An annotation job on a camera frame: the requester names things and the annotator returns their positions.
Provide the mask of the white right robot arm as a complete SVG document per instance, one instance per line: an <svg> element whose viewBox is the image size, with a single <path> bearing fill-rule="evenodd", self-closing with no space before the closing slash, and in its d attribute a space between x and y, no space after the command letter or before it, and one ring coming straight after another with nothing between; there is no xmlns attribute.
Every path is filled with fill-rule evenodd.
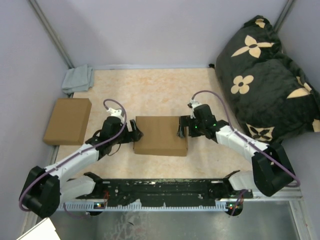
<svg viewBox="0 0 320 240"><path fill-rule="evenodd" d="M258 190L271 197L294 181L294 170L280 144L254 140L233 128L227 121L216 120L207 104L191 101L188 107L191 113L179 117L178 137L204 136L234 150L252 165L250 171L238 171L228 176L228 182L222 189L226 197L234 198L242 190Z"/></svg>

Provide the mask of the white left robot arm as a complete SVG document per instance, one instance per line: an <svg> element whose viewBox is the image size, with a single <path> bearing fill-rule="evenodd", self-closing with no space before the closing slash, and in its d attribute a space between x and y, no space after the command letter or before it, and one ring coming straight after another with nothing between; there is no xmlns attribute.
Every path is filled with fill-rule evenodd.
<svg viewBox="0 0 320 240"><path fill-rule="evenodd" d="M109 116L76 152L45 168L33 167L26 178L19 197L19 207L24 212L33 212L47 218L56 212L59 205L81 196L97 199L103 195L103 179L92 172L79 178L73 176L87 166L108 156L115 145L138 142L143 133L135 120L130 120L129 130L119 117Z"/></svg>

